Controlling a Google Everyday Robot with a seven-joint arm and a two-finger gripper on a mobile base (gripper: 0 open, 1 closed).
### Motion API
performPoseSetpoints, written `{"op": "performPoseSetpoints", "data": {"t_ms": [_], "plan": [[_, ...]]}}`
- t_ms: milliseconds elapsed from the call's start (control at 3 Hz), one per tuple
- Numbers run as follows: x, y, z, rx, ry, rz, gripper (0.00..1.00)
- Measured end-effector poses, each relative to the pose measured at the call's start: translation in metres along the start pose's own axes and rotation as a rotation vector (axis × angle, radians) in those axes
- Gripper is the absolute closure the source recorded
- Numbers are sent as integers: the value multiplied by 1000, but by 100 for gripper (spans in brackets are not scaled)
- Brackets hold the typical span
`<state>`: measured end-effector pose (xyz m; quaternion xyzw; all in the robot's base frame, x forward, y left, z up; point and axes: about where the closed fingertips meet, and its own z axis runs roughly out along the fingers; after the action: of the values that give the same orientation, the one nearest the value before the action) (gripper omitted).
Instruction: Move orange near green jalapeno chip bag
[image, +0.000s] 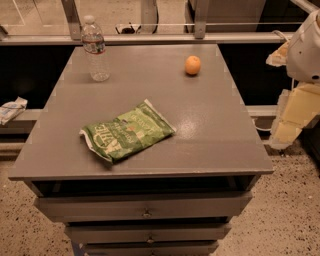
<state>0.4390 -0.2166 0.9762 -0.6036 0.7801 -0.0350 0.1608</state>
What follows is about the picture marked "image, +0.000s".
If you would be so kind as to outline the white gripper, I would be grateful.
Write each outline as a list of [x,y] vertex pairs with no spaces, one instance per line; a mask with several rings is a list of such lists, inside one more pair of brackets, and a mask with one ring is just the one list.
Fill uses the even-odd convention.
[[284,89],[279,96],[269,138],[273,149],[290,146],[320,113],[320,85],[311,84],[320,82],[319,18],[320,11],[310,13],[290,42],[283,43],[266,59],[270,66],[286,65],[288,76],[300,81],[294,89]]

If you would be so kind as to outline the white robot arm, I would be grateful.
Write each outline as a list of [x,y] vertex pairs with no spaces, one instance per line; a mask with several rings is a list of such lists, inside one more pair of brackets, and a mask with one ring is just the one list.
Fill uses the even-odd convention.
[[320,113],[320,10],[309,14],[290,40],[268,56],[271,66],[285,66],[297,86],[284,89],[278,98],[269,145],[283,150],[290,146]]

